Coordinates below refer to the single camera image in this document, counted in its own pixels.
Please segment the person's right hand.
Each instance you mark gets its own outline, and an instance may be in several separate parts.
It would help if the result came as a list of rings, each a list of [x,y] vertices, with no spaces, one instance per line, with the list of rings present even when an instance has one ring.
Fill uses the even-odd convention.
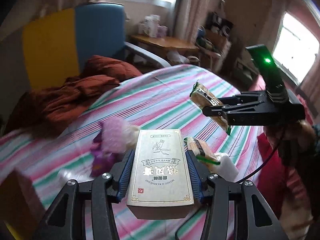
[[[285,166],[296,166],[306,159],[317,140],[316,131],[305,120],[287,126],[264,126],[264,134]]]

